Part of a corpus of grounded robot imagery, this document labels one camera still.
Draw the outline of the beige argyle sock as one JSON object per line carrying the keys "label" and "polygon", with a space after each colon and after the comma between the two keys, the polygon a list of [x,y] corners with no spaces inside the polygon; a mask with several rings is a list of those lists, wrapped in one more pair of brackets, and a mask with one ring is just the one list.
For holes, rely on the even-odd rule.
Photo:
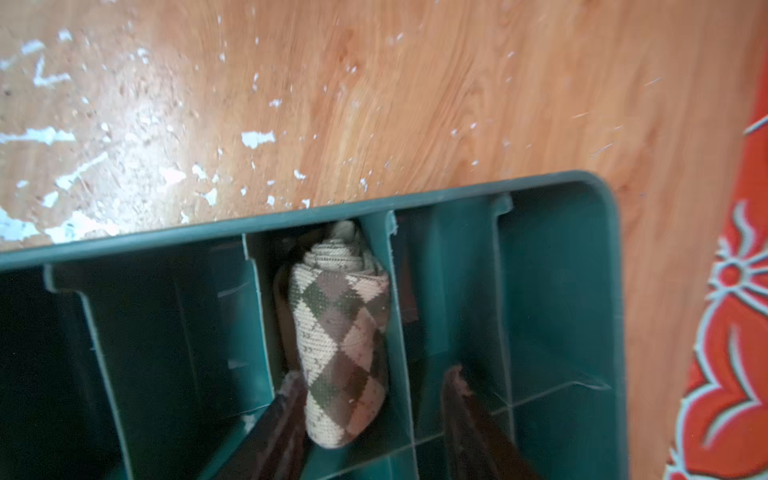
{"label": "beige argyle sock", "polygon": [[360,227],[338,221],[302,245],[287,300],[308,388],[307,434],[342,448],[372,424],[389,391],[389,273]]}

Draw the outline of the green plastic divider tray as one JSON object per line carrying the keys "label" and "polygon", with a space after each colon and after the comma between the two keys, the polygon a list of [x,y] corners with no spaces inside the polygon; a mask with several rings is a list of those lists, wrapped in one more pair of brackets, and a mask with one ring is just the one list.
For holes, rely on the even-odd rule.
{"label": "green plastic divider tray", "polygon": [[388,389],[339,449],[280,442],[301,479],[449,479],[446,372],[543,479],[628,475],[618,220],[566,172],[83,240],[1,257],[5,479],[248,477],[295,341],[287,275],[355,223],[390,286]]}

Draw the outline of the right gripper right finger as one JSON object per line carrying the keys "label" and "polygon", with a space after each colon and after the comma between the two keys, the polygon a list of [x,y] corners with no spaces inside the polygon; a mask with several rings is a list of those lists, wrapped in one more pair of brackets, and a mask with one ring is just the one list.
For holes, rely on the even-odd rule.
{"label": "right gripper right finger", "polygon": [[539,479],[454,365],[443,376],[441,419],[453,479]]}

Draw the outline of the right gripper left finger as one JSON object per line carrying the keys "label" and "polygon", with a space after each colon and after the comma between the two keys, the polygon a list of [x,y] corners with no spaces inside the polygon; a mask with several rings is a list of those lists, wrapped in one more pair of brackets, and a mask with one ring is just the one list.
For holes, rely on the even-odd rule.
{"label": "right gripper left finger", "polygon": [[307,387],[299,371],[286,374],[274,400],[215,479],[299,479],[306,444]]}

